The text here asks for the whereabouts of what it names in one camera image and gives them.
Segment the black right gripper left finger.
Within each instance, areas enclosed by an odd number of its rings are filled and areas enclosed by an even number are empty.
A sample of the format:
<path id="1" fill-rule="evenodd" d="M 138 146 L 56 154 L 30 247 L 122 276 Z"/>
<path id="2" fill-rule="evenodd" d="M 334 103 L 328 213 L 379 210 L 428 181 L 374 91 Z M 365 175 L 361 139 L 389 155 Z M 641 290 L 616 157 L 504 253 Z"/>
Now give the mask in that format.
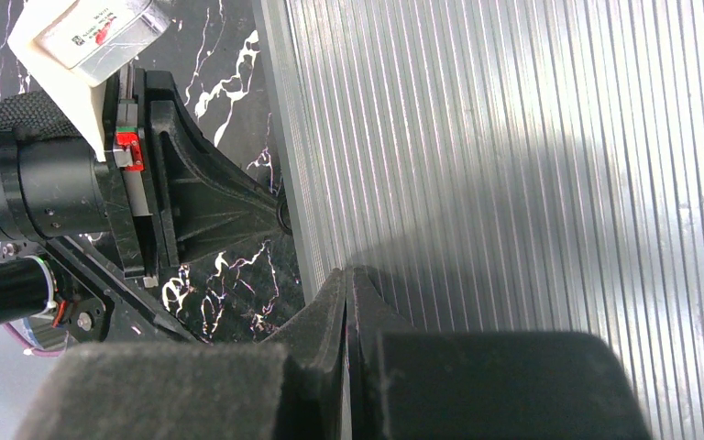
<path id="1" fill-rule="evenodd" d="M 346 276 L 259 343 L 84 344 L 41 386 L 19 439 L 338 439 Z"/>

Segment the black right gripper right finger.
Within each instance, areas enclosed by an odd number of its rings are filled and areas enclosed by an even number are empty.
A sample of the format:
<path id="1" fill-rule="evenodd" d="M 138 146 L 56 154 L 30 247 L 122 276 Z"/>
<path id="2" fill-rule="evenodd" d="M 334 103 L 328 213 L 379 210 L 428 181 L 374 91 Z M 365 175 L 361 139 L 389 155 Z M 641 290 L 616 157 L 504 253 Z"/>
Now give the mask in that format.
<path id="1" fill-rule="evenodd" d="M 346 272 L 356 439 L 647 439 L 621 362 L 566 331 L 428 332 Z"/>

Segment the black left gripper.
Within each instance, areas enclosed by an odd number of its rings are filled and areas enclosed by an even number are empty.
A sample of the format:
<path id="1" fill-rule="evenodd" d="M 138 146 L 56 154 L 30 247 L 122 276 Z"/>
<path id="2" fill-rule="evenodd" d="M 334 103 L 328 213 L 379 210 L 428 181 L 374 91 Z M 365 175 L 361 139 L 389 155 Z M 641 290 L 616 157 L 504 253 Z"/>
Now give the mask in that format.
<path id="1" fill-rule="evenodd" d="M 47 93 L 0 103 L 0 243 L 103 233 L 123 275 L 139 279 L 251 238 L 292 233 L 285 198 L 204 137 L 169 72 L 145 73 L 145 132 L 133 99 L 106 97 L 102 115 L 98 159 Z"/>

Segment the black poker set case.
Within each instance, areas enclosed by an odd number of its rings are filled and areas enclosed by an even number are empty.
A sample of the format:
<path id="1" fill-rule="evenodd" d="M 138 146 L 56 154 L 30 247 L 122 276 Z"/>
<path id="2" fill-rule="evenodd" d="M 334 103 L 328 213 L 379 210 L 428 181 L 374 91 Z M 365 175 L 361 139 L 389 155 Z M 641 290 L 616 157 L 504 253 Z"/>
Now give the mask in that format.
<path id="1" fill-rule="evenodd" d="M 573 330 L 704 439 L 704 1 L 257 1 L 305 297 Z"/>

